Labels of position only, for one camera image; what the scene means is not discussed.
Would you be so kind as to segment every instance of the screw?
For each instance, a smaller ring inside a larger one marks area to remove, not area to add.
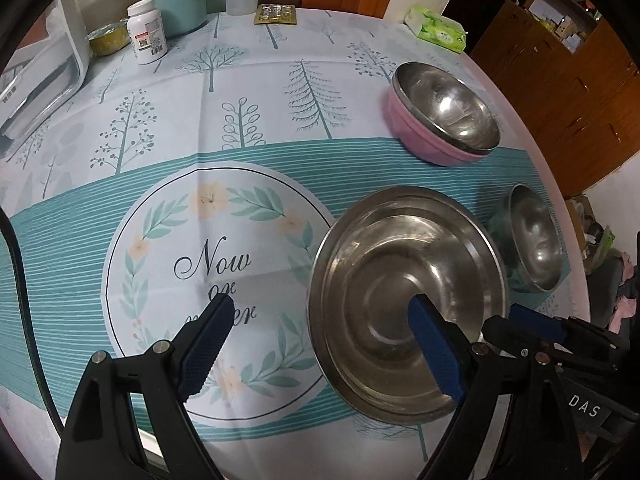
[[[161,339],[160,341],[156,341],[154,343],[153,350],[156,354],[163,354],[169,349],[170,346],[171,343],[169,343],[166,339]]]
[[[536,361],[541,365],[548,365],[551,362],[551,359],[549,358],[548,354],[545,354],[544,352],[538,352],[536,354]]]
[[[484,343],[473,343],[471,345],[471,351],[476,355],[487,355],[489,353],[489,347]]]
[[[107,358],[107,352],[105,352],[104,350],[98,350],[94,355],[91,356],[91,361],[93,361],[98,365],[102,361],[104,361],[106,358]]]

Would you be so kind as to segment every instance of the white pill bottle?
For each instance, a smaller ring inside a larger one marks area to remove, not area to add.
[[[127,30],[139,65],[153,63],[166,54],[162,14],[154,0],[140,0],[127,7]]]

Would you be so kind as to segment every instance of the white circle print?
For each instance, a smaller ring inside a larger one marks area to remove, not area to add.
[[[115,232],[102,309],[120,355],[171,339],[217,292],[232,328],[199,394],[194,421],[253,427],[278,420],[325,386],[306,328],[313,258],[334,221],[308,190],[275,171],[197,164],[155,185]]]

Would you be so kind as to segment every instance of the gold pill packet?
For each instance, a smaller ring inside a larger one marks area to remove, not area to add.
[[[296,6],[279,4],[260,4],[255,11],[254,25],[265,23],[281,23],[283,25],[295,25]]]

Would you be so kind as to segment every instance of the table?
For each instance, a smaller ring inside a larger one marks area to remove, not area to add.
[[[565,234],[563,280],[551,295],[511,300],[588,319],[558,187],[526,127],[467,56],[404,25],[311,9],[298,11],[295,27],[214,14],[169,43],[146,66],[130,47],[96,60],[78,94],[0,163],[0,203],[20,240],[34,332],[63,416],[92,352],[128,355],[171,338],[220,290],[238,305],[236,326],[187,408],[222,471],[414,478],[450,416],[399,427],[356,414],[322,378],[304,322],[322,236],[356,200],[392,184],[433,187],[481,220],[515,182],[533,186]],[[381,102],[408,60],[440,66],[476,91],[500,125],[500,148],[455,169],[405,152]],[[3,256],[0,416],[36,471],[53,478],[59,439]],[[142,400],[133,402],[150,429]]]

